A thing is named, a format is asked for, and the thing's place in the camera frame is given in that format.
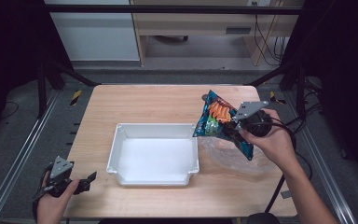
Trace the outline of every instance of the yellow and black tape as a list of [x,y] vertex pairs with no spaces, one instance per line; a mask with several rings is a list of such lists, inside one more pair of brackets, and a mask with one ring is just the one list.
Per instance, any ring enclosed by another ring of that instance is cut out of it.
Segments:
[[77,100],[78,100],[79,97],[80,97],[80,94],[81,94],[81,91],[76,91],[76,92],[75,92],[74,97],[72,97],[72,101],[71,101],[71,104],[70,104],[70,105],[76,105]]
[[276,102],[276,103],[279,103],[281,105],[286,105],[286,101],[285,100],[278,100],[275,97],[275,93],[273,91],[269,92],[269,99],[270,99],[271,102]]

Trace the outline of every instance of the person's left hand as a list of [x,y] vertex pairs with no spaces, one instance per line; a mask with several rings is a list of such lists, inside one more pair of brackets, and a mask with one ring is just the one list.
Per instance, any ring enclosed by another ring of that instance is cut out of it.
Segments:
[[[46,173],[42,187],[46,186],[49,172]],[[61,222],[66,205],[77,189],[79,180],[73,180],[65,192],[59,197],[54,198],[50,194],[45,194],[37,206],[37,224],[58,224]]]

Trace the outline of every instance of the white panel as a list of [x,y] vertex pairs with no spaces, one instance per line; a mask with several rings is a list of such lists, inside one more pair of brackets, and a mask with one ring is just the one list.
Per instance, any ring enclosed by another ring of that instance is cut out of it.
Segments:
[[[46,4],[128,5],[128,0],[45,0]],[[71,61],[139,61],[130,13],[51,13]]]

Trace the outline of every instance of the chip bag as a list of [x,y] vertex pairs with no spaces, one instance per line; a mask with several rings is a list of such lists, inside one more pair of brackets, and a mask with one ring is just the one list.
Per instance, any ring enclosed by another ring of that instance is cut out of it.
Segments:
[[251,161],[254,146],[246,142],[236,130],[237,123],[232,119],[236,113],[237,109],[234,106],[218,96],[214,91],[209,91],[193,137],[215,136],[231,141]]

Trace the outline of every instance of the wooden desk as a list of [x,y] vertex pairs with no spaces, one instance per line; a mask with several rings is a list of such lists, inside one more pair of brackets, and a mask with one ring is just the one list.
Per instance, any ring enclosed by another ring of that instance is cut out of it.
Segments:
[[[246,86],[98,86],[81,121],[69,154],[72,178],[97,171],[88,192],[72,197],[66,217],[248,217],[263,212],[281,177],[276,168],[264,174],[241,174],[213,163],[199,148],[200,172],[185,187],[130,188],[106,172],[116,125],[128,123],[197,123],[202,94],[215,91],[234,106],[259,101]],[[276,216],[296,214],[292,199],[278,196]]]

